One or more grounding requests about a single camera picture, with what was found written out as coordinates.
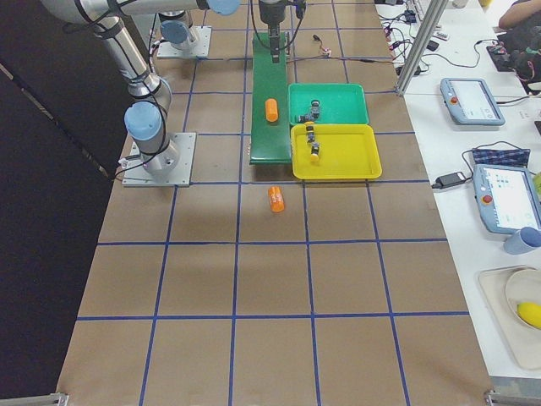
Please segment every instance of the orange object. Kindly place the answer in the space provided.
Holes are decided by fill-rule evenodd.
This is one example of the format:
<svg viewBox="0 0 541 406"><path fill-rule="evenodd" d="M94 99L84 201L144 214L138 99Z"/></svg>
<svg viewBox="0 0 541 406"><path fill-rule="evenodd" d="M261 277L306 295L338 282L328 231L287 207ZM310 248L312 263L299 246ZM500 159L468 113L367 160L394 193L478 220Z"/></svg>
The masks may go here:
<svg viewBox="0 0 541 406"><path fill-rule="evenodd" d="M278 119L278 102L276 99L265 100L265 117L271 123Z"/></svg>
<svg viewBox="0 0 541 406"><path fill-rule="evenodd" d="M284 198L281 195L280 186L271 186L269 188L269 202L270 209L275 213L283 211L286 208L284 205Z"/></svg>

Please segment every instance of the white mounting plate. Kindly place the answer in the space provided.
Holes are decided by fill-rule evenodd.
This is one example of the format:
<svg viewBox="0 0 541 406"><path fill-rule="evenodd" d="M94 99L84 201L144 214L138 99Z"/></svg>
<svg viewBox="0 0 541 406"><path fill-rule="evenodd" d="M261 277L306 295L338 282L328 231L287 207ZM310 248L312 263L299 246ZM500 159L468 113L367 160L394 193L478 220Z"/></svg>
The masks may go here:
<svg viewBox="0 0 541 406"><path fill-rule="evenodd" d="M194 29L199 35L199 41L193 48L182 50L172 47L169 42L163 42L158 48L158 59L207 58L209 56L212 27L195 26Z"/></svg>
<svg viewBox="0 0 541 406"><path fill-rule="evenodd" d="M170 133L170 142L177 144L180 150L180 160L177 166L165 178L153 178L145 169L137 167L141 163L140 159L128 161L128 168L134 167L124 173L122 184L129 187L161 187L161 186L179 186L187 188L192 174L192 164L194 162L196 133ZM132 155L139 154L139 148L135 143L132 144L130 152Z"/></svg>

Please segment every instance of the black wall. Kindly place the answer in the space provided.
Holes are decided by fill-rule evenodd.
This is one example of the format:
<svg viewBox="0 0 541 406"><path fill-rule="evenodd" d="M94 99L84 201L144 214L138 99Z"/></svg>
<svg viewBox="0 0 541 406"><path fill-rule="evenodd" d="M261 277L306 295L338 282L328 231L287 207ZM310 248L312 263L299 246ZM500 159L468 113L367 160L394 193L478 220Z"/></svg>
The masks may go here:
<svg viewBox="0 0 541 406"><path fill-rule="evenodd" d="M2 1L0 63L110 172L126 85L88 32ZM112 182L0 72L0 399L56 391Z"/></svg>

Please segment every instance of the yellow fruit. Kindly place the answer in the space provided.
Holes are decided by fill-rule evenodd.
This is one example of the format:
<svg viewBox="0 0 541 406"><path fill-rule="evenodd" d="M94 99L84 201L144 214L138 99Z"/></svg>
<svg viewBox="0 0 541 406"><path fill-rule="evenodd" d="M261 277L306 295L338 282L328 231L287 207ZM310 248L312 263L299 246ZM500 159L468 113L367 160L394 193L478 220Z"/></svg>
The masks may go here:
<svg viewBox="0 0 541 406"><path fill-rule="evenodd" d="M530 326L541 328L541 305L534 302L522 302L516 308L516 313Z"/></svg>

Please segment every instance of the white desk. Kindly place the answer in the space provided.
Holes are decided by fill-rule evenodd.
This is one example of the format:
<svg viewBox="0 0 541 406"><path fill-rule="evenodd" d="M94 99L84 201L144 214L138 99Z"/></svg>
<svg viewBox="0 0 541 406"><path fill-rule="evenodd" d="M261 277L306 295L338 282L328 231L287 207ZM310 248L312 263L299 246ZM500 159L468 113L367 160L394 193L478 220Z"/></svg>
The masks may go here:
<svg viewBox="0 0 541 406"><path fill-rule="evenodd" d="M402 11L403 8L395 6L378 6L378 12L384 17L392 18ZM449 41L436 40L440 44L436 52L453 63L474 64L477 55L473 44L495 38L491 24L475 0L462 9L446 9L440 24L450 37ZM409 27L401 26L399 28L407 34ZM533 124L534 120L541 120L541 99L527 99L514 106L502 107L506 124L496 130L482 131L466 131L456 126L443 103L439 87L445 77L485 79L496 100L504 100L505 96L511 99L524 96L522 85L513 73L496 71L485 50L487 45L478 45L481 58L475 69L454 67L439 57L425 58L431 64L429 72L413 77L406 90L407 109L432 182L440 175L456 171L463 171L468 176L462 152L497 140L530 148L529 169L541 172L541 135ZM505 266L541 268L541 250L508 255L502 248L506 236L489 233L481 222L471 182L435 191L434 197L488 373L491 376L541 379L541 369L525 370L514 360L478 281L480 272Z"/></svg>

